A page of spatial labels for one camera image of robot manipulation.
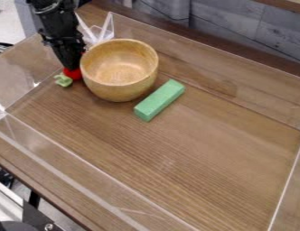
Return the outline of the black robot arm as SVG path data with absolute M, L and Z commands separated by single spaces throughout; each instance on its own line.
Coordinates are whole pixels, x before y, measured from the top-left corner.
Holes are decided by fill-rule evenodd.
M 84 35 L 78 30 L 74 0 L 26 0 L 36 29 L 50 46 L 64 67 L 76 70 L 85 53 Z

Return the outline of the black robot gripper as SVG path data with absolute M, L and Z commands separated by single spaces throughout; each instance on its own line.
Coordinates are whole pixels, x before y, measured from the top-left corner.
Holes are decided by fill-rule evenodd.
M 44 44 L 56 48 L 57 57 L 69 70 L 81 66 L 81 59 L 85 53 L 84 35 L 78 24 L 49 23 L 38 27 Z

